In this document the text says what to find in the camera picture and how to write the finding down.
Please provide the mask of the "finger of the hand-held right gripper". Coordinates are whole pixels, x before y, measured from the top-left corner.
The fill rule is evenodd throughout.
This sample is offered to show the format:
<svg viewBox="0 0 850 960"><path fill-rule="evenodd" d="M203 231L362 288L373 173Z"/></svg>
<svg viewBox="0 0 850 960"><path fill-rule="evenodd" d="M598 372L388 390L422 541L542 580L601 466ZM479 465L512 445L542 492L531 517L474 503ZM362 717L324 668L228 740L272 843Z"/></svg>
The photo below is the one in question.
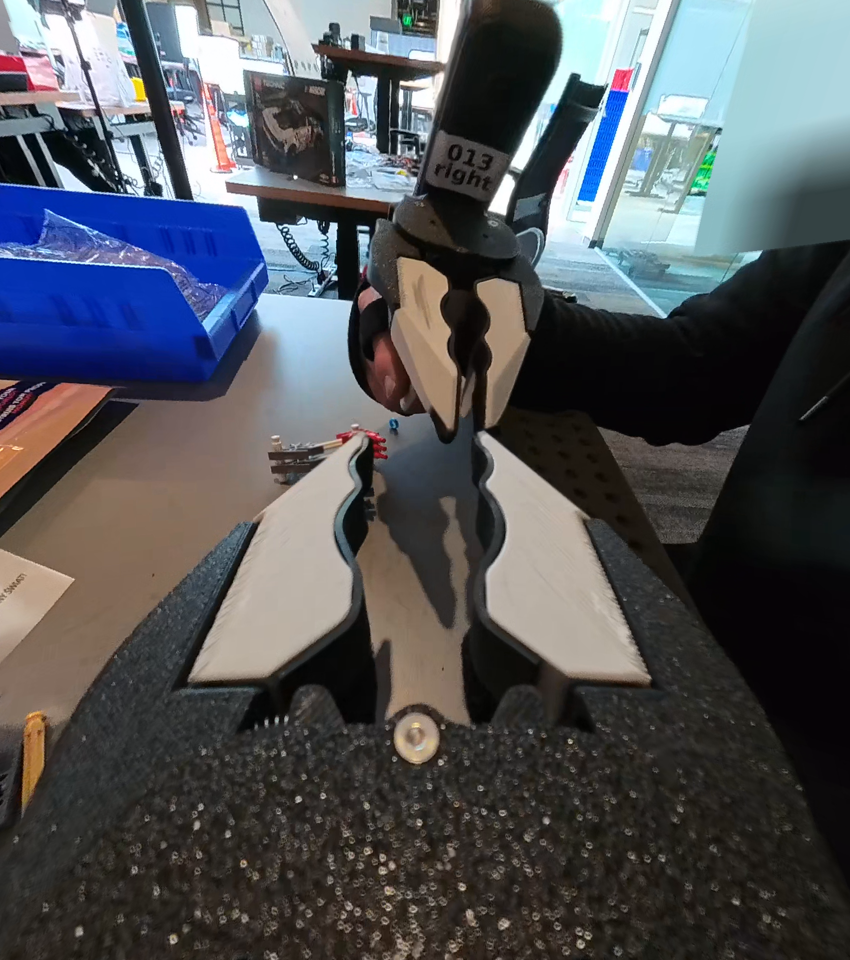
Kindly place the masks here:
<svg viewBox="0 0 850 960"><path fill-rule="evenodd" d="M509 402L530 345L518 283L486 279L475 294L487 315L470 373L470 412L475 431L494 428Z"/></svg>
<svg viewBox="0 0 850 960"><path fill-rule="evenodd" d="M398 258L398 306L391 339L410 385L443 443L451 442L462 417L466 378L451 347L453 328L443 313L448 279L427 262Z"/></svg>

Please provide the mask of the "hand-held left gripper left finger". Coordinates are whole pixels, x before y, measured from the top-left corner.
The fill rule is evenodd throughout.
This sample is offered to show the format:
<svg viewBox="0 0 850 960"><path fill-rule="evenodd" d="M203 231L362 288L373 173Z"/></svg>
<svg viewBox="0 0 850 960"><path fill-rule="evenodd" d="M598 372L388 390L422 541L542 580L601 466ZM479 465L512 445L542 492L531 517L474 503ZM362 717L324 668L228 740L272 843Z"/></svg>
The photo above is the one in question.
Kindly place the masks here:
<svg viewBox="0 0 850 960"><path fill-rule="evenodd" d="M345 722L376 718L376 664L359 548L375 442L347 434L256 521L187 677L190 690L250 690L264 716L320 687Z"/></svg>

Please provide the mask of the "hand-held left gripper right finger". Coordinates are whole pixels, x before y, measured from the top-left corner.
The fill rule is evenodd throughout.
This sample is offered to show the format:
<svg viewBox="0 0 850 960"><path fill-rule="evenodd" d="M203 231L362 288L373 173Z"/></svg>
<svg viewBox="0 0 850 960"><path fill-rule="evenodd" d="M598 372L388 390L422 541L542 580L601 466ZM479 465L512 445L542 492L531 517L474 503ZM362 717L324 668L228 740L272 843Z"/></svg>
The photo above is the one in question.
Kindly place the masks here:
<svg viewBox="0 0 850 960"><path fill-rule="evenodd" d="M482 693L499 704L533 688L559 721L578 688L652 690L586 512L486 431L472 468L482 555L467 654Z"/></svg>

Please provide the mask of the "grey and red toy model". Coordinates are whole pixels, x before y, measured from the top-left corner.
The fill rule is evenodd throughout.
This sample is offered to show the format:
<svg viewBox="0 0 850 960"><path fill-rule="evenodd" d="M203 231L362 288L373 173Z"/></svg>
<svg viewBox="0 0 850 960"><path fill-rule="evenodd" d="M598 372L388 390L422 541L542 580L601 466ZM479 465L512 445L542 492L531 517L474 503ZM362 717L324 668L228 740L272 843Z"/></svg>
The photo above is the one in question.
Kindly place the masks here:
<svg viewBox="0 0 850 960"><path fill-rule="evenodd" d="M377 517L372 476L375 463L387 459L382 433L353 424L325 441L287 444L274 435L266 456L275 483L289 488L292 513L333 520L356 508L368 520Z"/></svg>

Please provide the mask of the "person's right forearm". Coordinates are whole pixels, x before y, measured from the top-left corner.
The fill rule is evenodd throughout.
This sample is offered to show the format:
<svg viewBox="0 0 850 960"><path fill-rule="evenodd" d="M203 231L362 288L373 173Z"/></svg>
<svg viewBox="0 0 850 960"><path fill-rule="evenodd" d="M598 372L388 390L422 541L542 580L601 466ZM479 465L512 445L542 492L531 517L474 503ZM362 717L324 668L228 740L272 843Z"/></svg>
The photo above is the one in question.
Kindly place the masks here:
<svg viewBox="0 0 850 960"><path fill-rule="evenodd" d="M751 423L850 241L762 253L666 317L546 294L510 397L587 414L653 446L695 446Z"/></svg>

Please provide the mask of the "person's right hand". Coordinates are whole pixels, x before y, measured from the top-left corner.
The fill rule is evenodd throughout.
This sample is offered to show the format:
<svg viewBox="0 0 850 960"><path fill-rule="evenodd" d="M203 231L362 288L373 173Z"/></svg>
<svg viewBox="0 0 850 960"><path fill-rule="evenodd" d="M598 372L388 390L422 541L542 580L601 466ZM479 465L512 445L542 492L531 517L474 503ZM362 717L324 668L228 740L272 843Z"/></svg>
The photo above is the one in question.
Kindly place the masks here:
<svg viewBox="0 0 850 960"><path fill-rule="evenodd" d="M425 413L390 335L387 332L377 334L371 349L371 358L364 357L363 366L372 398L395 416Z"/></svg>

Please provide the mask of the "dark wooden table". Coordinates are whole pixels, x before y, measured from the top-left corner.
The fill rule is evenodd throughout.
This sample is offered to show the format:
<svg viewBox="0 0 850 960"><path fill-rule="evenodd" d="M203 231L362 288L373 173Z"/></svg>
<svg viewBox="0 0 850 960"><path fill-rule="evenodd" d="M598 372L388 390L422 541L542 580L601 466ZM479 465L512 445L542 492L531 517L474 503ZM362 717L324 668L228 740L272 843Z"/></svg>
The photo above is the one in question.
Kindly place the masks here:
<svg viewBox="0 0 850 960"><path fill-rule="evenodd" d="M411 110L410 91L403 94L402 84L432 80L444 72L444 64L328 43L314 43L312 48L335 79L352 74L376 80L376 146L379 153L394 155L400 122Z"/></svg>

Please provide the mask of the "black perforated board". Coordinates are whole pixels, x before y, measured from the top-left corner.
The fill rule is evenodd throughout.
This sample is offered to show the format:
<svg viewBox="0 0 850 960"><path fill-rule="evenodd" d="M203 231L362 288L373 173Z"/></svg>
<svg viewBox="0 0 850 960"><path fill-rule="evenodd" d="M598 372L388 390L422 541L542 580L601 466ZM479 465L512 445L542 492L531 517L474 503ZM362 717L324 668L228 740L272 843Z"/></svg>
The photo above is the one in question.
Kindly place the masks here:
<svg viewBox="0 0 850 960"><path fill-rule="evenodd" d="M491 435L592 520L607 523L689 610L697 609L598 426L583 413L508 407Z"/></svg>

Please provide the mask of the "stack of blue red bins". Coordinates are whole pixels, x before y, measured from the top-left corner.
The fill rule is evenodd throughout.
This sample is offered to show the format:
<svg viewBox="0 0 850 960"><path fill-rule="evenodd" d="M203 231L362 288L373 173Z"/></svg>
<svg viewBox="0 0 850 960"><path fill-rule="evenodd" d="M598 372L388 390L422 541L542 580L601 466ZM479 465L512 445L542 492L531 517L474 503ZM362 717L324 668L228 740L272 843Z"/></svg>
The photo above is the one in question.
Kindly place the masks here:
<svg viewBox="0 0 850 960"><path fill-rule="evenodd" d="M580 204L591 204L598 196L599 186L621 124L635 72L634 66L628 69L617 69L614 72L578 191L577 201Z"/></svg>

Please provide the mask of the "wooden desk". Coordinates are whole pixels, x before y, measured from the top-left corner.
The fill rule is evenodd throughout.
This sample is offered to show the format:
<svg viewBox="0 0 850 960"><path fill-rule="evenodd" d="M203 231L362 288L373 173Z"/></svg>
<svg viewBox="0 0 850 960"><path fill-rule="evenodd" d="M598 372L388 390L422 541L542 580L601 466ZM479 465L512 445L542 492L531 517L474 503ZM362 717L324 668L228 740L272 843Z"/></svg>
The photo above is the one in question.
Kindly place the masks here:
<svg viewBox="0 0 850 960"><path fill-rule="evenodd" d="M225 181L229 194L252 197L265 223L291 225L300 218L335 226L337 296L349 302L361 276L359 230L374 233L377 222L406 198L375 186L327 186L255 166Z"/></svg>

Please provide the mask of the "black printed box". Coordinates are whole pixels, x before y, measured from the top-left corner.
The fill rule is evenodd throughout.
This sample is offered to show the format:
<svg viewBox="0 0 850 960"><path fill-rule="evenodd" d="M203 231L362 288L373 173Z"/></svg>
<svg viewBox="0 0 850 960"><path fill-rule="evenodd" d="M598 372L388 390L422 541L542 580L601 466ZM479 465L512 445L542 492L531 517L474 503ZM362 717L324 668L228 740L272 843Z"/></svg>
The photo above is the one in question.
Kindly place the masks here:
<svg viewBox="0 0 850 960"><path fill-rule="evenodd" d="M346 185L344 84L244 71L252 161L322 186Z"/></svg>

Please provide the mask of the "person's black hoodie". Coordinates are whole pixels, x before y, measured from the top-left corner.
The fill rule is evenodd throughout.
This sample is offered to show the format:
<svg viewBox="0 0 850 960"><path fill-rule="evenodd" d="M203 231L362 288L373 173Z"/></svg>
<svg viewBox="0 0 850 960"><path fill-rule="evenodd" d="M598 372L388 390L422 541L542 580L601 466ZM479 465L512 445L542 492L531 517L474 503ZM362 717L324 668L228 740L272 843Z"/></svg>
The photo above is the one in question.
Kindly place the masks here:
<svg viewBox="0 0 850 960"><path fill-rule="evenodd" d="M696 597L850 887L850 242L771 251L684 312L704 410L748 424Z"/></svg>

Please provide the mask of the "long yellow toy rod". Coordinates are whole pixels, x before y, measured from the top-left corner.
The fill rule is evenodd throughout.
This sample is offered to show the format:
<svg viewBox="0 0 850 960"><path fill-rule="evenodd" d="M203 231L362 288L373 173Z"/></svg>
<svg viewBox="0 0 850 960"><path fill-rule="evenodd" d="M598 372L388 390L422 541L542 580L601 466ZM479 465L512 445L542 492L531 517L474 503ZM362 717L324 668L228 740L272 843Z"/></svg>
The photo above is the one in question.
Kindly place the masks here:
<svg viewBox="0 0 850 960"><path fill-rule="evenodd" d="M31 802L46 762L47 714L32 711L23 723L21 800L23 814Z"/></svg>

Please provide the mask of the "clear plastic bag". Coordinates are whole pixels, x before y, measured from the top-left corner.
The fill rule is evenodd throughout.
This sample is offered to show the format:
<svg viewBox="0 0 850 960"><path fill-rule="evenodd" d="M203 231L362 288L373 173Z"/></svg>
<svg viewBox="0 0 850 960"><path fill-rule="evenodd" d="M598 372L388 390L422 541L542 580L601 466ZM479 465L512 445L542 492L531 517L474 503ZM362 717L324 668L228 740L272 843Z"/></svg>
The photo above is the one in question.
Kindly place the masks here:
<svg viewBox="0 0 850 960"><path fill-rule="evenodd" d="M71 221L49 209L44 210L39 239L33 244L1 242L0 258L157 268L172 277L200 319L206 318L228 293L227 287L203 282L174 261Z"/></svg>

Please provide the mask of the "black steel column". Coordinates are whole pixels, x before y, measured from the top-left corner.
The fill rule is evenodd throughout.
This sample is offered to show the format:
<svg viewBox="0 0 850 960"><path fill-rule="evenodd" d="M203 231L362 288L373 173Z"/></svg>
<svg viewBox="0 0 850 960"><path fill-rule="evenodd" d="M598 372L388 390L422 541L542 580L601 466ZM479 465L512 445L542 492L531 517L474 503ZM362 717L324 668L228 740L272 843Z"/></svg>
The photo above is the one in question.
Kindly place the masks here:
<svg viewBox="0 0 850 960"><path fill-rule="evenodd" d="M144 1L120 1L131 44L143 79L156 137L166 162L171 191L181 201L193 200L177 126L167 95L165 75Z"/></svg>

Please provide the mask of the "blue plastic bin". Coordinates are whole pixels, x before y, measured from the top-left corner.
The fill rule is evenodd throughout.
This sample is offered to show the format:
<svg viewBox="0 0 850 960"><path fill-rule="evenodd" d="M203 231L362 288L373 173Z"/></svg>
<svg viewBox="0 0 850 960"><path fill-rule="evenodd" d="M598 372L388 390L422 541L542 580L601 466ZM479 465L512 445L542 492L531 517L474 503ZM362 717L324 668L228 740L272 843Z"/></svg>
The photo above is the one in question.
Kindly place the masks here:
<svg viewBox="0 0 850 960"><path fill-rule="evenodd" d="M0 378L207 381L267 282L238 206L0 184L0 243L33 244L51 210L228 288L198 318L157 268L0 258Z"/></svg>

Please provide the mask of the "long wooden table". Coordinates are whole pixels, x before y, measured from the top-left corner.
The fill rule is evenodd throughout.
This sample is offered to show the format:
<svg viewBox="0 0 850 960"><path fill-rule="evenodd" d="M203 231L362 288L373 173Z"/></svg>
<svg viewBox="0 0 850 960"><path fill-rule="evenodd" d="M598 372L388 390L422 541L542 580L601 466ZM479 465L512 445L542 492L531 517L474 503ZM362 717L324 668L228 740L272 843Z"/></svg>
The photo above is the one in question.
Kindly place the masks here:
<svg viewBox="0 0 850 960"><path fill-rule="evenodd" d="M63 189L77 181L52 155L51 143L63 142L80 158L84 177L107 182L110 192L161 197L157 162L145 138L155 137L146 102L89 105L75 92L57 90L0 92L0 184Z"/></svg>

